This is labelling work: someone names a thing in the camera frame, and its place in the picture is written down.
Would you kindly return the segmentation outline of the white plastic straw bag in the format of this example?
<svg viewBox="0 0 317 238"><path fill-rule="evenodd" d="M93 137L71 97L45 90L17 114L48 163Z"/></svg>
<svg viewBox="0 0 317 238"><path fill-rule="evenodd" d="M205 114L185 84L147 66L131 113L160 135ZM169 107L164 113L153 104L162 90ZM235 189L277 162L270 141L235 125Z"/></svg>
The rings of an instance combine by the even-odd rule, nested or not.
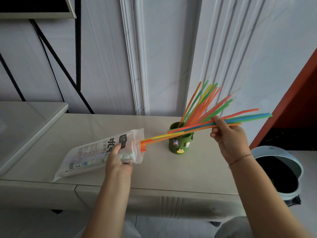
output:
<svg viewBox="0 0 317 238"><path fill-rule="evenodd" d="M118 152L123 163L140 164L144 152L141 152L141 140L144 129L135 129L71 149L63 159L53 182L67 176L74 176L102 168L115 145L121 143Z"/></svg>

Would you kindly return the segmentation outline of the bundle of colourful drinking straws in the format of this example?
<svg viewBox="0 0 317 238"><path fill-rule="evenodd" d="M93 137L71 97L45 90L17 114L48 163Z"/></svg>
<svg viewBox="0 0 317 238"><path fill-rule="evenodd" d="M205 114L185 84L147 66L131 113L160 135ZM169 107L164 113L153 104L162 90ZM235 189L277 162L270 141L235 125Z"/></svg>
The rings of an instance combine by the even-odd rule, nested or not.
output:
<svg viewBox="0 0 317 238"><path fill-rule="evenodd" d="M221 117L221 119L223 119L224 122L228 124L228 126L235 126L235 125L241 125L243 122L247 122L247 121L253 121L253 120L259 120L259 119L272 117L270 113L259 113L259 114L239 116L244 113L249 113L249 112L258 111L258 110L259 110L258 108L248 109L248 110L237 112L232 115ZM209 121L201 122L198 124L192 124L186 127L170 129L164 135L154 136L151 138L141 140L140 141L141 152L146 151L147 145L157 143L163 140L167 140L170 138L174 138L177 136L183 136L188 133L193 133L193 132L204 130L204 129L214 128L214 127L216 127L216 123L214 122L214 118L211 118Z"/></svg>

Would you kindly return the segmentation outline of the glass-topped white side table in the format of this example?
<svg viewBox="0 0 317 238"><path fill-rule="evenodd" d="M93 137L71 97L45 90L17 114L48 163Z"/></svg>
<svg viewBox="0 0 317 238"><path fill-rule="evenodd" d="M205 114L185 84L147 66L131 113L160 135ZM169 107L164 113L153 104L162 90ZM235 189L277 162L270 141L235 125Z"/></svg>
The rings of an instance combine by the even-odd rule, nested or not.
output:
<svg viewBox="0 0 317 238"><path fill-rule="evenodd" d="M0 176L68 110L65 102L0 101Z"/></svg>

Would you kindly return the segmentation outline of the person's left hand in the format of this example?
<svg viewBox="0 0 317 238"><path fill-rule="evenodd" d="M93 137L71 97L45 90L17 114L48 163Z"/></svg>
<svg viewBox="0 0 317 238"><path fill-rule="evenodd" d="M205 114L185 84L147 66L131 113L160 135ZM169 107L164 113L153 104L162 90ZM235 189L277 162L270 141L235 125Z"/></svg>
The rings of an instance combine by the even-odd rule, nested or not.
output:
<svg viewBox="0 0 317 238"><path fill-rule="evenodd" d="M109 154L106 161L105 176L110 177L123 177L131 178L133 171L133 164L130 161L122 162L119 155L111 156Z"/></svg>

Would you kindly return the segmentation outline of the white cabinet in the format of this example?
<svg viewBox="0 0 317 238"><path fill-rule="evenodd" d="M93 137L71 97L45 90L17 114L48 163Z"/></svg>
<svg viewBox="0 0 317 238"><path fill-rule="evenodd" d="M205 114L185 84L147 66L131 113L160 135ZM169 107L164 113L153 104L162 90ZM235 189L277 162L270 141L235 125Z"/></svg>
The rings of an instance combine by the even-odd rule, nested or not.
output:
<svg viewBox="0 0 317 238"><path fill-rule="evenodd" d="M89 210L95 207L105 168L52 182L73 148L129 130L164 134L178 117L64 114L0 177L0 207ZM168 140L147 146L133 165L127 213L220 220L245 216L228 165L210 130L195 132L189 151L175 155Z"/></svg>

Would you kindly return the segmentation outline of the light blue trash bin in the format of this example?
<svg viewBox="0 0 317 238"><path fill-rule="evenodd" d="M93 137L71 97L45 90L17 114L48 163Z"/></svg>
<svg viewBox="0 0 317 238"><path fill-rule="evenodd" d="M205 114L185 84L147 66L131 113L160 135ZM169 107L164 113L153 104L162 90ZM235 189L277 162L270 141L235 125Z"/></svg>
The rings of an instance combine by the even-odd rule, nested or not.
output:
<svg viewBox="0 0 317 238"><path fill-rule="evenodd" d="M251 153L255 159L258 157L263 157L263 156L279 157L280 160L286 163L295 172L296 176L299 178L300 193L301 193L300 179L304 173L304 169L302 164L294 155L292 155L290 152L282 148L278 148L274 146L259 146L259 147L253 148L251 150Z"/></svg>

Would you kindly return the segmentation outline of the person's white trousers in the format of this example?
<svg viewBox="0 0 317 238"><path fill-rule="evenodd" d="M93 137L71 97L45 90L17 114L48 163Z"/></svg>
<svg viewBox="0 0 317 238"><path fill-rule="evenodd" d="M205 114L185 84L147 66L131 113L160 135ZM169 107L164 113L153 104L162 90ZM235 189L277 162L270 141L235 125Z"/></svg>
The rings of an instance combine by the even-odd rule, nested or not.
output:
<svg viewBox="0 0 317 238"><path fill-rule="evenodd" d="M254 238L247 217L215 221L129 216L122 238Z"/></svg>

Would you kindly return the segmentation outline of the black bin liner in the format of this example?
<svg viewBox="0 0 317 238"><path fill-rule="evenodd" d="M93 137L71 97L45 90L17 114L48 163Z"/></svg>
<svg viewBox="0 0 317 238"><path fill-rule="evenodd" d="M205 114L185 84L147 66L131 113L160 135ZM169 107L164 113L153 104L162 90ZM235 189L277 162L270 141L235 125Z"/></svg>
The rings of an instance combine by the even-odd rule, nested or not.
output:
<svg viewBox="0 0 317 238"><path fill-rule="evenodd" d="M301 205L299 178L286 163L275 156L258 157L256 161L288 207Z"/></svg>

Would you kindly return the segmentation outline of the person's right forearm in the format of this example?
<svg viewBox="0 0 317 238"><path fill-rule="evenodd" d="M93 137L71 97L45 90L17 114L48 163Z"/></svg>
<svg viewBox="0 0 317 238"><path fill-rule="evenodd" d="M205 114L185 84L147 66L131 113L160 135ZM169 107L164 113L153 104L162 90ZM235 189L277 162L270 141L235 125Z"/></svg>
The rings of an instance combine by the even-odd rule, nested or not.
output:
<svg viewBox="0 0 317 238"><path fill-rule="evenodd" d="M255 238L313 238L252 155L229 168Z"/></svg>

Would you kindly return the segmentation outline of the black metal rack frame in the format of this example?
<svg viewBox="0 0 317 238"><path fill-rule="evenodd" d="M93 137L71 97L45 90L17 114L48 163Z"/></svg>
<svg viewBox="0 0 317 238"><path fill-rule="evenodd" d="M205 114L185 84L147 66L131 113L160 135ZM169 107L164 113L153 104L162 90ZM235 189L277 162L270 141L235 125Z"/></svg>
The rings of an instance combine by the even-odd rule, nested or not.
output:
<svg viewBox="0 0 317 238"><path fill-rule="evenodd" d="M81 0L76 19L0 20L0 101L66 102L94 114L81 75Z"/></svg>

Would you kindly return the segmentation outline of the person's right hand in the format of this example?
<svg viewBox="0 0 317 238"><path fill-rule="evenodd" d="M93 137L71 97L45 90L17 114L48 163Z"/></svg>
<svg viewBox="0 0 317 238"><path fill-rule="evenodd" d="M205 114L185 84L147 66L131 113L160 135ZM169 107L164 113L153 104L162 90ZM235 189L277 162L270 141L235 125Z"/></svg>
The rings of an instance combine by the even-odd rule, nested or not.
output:
<svg viewBox="0 0 317 238"><path fill-rule="evenodd" d="M230 129L219 129L216 126L212 128L210 136L218 143L220 152L229 166L251 156L246 134L238 125L230 126Z"/></svg>

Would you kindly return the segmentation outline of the orange-red panel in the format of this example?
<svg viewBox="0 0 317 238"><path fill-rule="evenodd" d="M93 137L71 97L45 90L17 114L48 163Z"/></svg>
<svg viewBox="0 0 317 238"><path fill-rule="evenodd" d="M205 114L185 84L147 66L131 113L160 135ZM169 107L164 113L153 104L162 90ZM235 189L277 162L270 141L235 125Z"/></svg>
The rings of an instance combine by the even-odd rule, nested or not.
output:
<svg viewBox="0 0 317 238"><path fill-rule="evenodd" d="M249 147L257 147L271 128L317 128L317 48Z"/></svg>

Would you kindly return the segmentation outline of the fanned bunch of colourful straws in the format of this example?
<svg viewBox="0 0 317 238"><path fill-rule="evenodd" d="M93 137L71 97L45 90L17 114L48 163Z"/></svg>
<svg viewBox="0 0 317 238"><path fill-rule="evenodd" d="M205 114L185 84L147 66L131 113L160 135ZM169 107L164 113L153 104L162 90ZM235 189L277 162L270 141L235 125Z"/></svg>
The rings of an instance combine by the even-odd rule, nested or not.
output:
<svg viewBox="0 0 317 238"><path fill-rule="evenodd" d="M178 123L177 128L189 127L194 124L201 124L210 121L212 117L222 112L233 101L231 95L219 101L213 107L210 107L221 91L218 84L204 84L199 82L194 94L192 95L185 112Z"/></svg>

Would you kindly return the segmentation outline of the white-framed dark screen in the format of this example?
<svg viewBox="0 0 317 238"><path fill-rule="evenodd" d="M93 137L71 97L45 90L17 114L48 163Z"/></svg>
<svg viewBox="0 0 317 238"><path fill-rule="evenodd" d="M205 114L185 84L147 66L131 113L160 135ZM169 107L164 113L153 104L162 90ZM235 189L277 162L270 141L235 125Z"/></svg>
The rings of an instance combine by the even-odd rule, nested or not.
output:
<svg viewBox="0 0 317 238"><path fill-rule="evenodd" d="M76 19L71 0L0 0L0 20Z"/></svg>

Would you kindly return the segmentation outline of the green cup with cartoon charms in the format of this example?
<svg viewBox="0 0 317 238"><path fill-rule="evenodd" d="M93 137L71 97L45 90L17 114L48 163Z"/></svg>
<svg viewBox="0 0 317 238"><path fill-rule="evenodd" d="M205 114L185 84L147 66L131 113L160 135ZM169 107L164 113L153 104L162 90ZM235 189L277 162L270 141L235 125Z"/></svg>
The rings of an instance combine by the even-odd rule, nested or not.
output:
<svg viewBox="0 0 317 238"><path fill-rule="evenodd" d="M176 155L183 155L189 150L194 132L169 139L169 150Z"/></svg>

